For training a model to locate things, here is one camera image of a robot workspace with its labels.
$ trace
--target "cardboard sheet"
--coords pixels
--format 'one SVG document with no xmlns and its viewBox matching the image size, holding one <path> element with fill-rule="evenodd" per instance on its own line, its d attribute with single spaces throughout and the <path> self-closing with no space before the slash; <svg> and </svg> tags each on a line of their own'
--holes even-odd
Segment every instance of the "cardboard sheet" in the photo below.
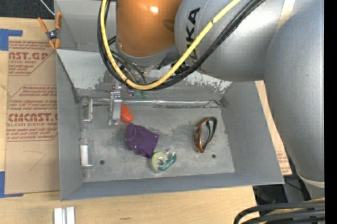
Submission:
<svg viewBox="0 0 337 224">
<path fill-rule="evenodd" d="M 0 28 L 23 31 L 7 55 L 5 194 L 59 190 L 55 52 L 35 19 L 1 18 Z"/>
</svg>

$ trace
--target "brown hair tie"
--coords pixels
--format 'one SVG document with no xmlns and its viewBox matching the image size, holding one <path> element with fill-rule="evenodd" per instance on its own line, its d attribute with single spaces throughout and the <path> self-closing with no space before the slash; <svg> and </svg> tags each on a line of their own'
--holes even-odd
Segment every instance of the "brown hair tie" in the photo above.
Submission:
<svg viewBox="0 0 337 224">
<path fill-rule="evenodd" d="M 208 128 L 208 131 L 209 131 L 208 137 L 207 137 L 206 141 L 204 142 L 204 144 L 202 144 L 202 126 L 203 125 L 206 125 L 206 127 Z M 206 149 L 206 146 L 213 139 L 215 129 L 216 129 L 216 125 L 217 125 L 217 119 L 215 117 L 211 116 L 211 117 L 206 118 L 203 122 L 201 122 L 197 126 L 197 128 L 195 129 L 194 135 L 193 135 L 193 140 L 194 140 L 194 145 L 199 152 L 203 153 Z"/>
</svg>

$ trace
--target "orange clamp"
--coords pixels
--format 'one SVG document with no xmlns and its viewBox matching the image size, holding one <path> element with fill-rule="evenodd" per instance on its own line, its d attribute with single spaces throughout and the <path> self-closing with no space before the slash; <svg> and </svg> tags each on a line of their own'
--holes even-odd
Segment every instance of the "orange clamp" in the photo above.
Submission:
<svg viewBox="0 0 337 224">
<path fill-rule="evenodd" d="M 37 18 L 38 22 L 40 23 L 40 26 L 44 33 L 46 33 L 48 39 L 49 39 L 49 45 L 53 48 L 53 50 L 58 49 L 61 45 L 60 39 L 58 38 L 58 33 L 61 29 L 61 20 L 62 20 L 62 14 L 61 12 L 58 12 L 56 14 L 56 28 L 53 31 L 48 31 L 45 23 L 42 21 L 42 19 L 39 17 Z"/>
</svg>

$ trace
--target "cable bundle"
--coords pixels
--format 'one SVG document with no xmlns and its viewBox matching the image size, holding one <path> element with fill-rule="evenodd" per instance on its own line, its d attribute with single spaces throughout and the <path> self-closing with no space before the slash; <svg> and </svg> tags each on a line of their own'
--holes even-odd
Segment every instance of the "cable bundle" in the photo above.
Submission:
<svg viewBox="0 0 337 224">
<path fill-rule="evenodd" d="M 325 199 L 312 200 L 302 203 L 275 203 L 251 207 L 240 212 L 233 224 L 239 224 L 240 220 L 254 212 L 266 212 L 266 215 L 241 222 L 241 224 L 293 224 L 293 223 L 317 223 L 325 221 Z"/>
</svg>

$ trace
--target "white plastic piece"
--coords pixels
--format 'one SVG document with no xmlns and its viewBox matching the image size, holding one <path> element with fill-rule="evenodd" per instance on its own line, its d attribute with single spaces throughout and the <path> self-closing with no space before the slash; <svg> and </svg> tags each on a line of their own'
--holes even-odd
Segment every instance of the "white plastic piece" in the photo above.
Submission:
<svg viewBox="0 0 337 224">
<path fill-rule="evenodd" d="M 54 224 L 63 224 L 62 208 L 54 208 Z"/>
<path fill-rule="evenodd" d="M 66 224 L 75 224 L 75 208 L 74 207 L 67 207 L 66 208 L 66 214 L 67 214 Z"/>
<path fill-rule="evenodd" d="M 81 165 L 89 165 L 89 151 L 88 144 L 80 144 L 80 154 L 81 154 Z"/>
<path fill-rule="evenodd" d="M 284 0 L 283 7 L 281 10 L 281 15 L 279 18 L 279 23 L 277 24 L 276 31 L 290 18 L 291 12 L 293 10 L 295 0 Z"/>
<path fill-rule="evenodd" d="M 54 224 L 75 224 L 75 208 L 54 208 Z"/>
</svg>

